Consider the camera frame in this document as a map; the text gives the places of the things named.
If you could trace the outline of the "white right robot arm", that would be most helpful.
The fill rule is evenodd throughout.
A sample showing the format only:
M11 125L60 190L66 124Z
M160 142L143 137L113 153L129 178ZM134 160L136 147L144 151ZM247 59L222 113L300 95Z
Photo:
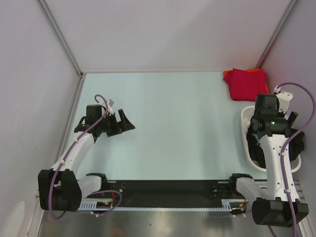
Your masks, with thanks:
M246 161L252 161L249 137L253 137L263 152L267 174L267 187L262 189L247 174L234 173L229 178L228 193L233 198L244 196L251 205L252 217L257 225L295 227L309 213L306 203L300 201L296 191L290 163L290 129L297 114L286 115L293 95L276 92L257 95L255 105L241 111L241 134Z

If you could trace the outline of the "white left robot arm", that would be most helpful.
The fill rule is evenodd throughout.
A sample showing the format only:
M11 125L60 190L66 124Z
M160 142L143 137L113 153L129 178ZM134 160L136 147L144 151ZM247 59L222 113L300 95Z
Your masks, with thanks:
M111 137L135 129L122 109L118 110L118 115L120 121L109 105L86 107L86 115L74 129L72 144L50 169L38 174L39 202L43 210L75 212L83 198L90 195L102 198L108 194L105 174L89 173L79 179L77 172L87 152L103 133Z

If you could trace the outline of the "black t shirt in basket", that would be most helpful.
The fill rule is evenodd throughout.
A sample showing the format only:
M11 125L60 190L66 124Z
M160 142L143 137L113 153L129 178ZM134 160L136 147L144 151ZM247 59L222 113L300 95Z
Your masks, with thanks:
M251 125L248 128L246 139L251 160L257 162L259 167L266 168L263 149L261 148L260 142L256 138Z

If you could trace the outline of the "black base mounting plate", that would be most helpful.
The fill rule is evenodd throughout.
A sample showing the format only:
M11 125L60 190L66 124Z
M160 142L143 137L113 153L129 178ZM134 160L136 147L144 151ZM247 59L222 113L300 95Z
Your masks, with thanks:
M122 208L219 208L223 200L240 207L246 202L227 180L111 180L105 189L122 194Z

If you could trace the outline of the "right aluminium corner post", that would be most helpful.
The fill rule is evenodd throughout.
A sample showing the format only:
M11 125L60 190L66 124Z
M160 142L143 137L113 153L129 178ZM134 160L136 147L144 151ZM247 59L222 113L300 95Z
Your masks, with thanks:
M256 68L262 68L269 53L271 52L274 44L276 43L277 39L279 38L282 30L285 28L285 25L287 24L288 20L290 19L291 15L293 14L296 6L300 0L290 0L288 5L285 8L285 11L283 12L280 20L278 21L276 28L274 29L272 36L270 37L263 53L261 54L257 64Z

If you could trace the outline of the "aluminium corner post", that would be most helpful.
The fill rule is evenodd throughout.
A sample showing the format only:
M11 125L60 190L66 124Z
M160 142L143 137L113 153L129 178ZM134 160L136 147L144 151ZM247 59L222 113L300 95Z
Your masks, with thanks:
M285 25L287 24L288 20L290 19L291 15L293 14L296 6L300 0L290 0L288 5L285 8L285 11L283 12L280 20L278 21L276 28L274 29L272 36L270 37L263 53L261 54L257 64L256 68L262 68L269 53L271 52L274 44L276 43L277 39L279 38L282 30L285 28Z
M59 42L62 50L64 51L66 57L68 58L71 66L75 70L77 76L79 78L81 78L83 73L82 73L81 69L79 68L79 65L78 65L64 35L62 34L60 27L58 26L56 19L53 16L52 11L50 10L47 2L45 0L36 0L36 2L39 5L39 8L42 11L44 17L46 18L52 32L56 36L57 41Z

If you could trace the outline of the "left aluminium corner post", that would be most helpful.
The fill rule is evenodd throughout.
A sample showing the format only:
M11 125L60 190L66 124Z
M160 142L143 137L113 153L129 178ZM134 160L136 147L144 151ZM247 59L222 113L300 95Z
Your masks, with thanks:
M83 73L82 73L81 69L79 68L79 65L78 65L64 35L62 34L60 27L58 26L56 19L53 16L52 11L50 10L47 2L45 0L36 0L36 2L39 5L39 8L42 11L44 17L46 18L52 32L56 36L57 41L59 42L62 50L64 51L66 57L68 58L71 66L75 70L77 76L79 78L81 78Z

